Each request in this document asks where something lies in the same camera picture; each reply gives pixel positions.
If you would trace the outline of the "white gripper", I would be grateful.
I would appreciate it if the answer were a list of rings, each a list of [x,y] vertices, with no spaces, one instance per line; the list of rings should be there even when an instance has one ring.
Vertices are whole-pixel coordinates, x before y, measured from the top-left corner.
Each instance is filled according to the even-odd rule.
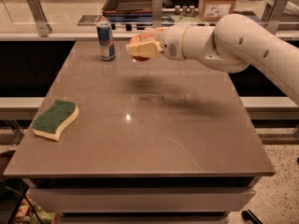
[[[186,26],[173,25],[164,28],[148,29],[136,35],[134,40],[140,41],[127,44],[126,49],[131,56],[144,58],[157,58],[160,53],[170,60],[185,60],[183,53],[183,36],[187,30]]]

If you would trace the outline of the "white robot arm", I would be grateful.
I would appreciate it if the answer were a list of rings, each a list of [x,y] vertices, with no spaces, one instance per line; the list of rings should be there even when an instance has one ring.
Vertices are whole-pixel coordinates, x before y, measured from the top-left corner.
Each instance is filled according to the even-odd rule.
[[[126,49],[137,60],[163,55],[176,61],[195,60],[225,73],[253,65],[299,105],[299,48],[244,15],[227,15],[214,26],[147,30],[132,37]]]

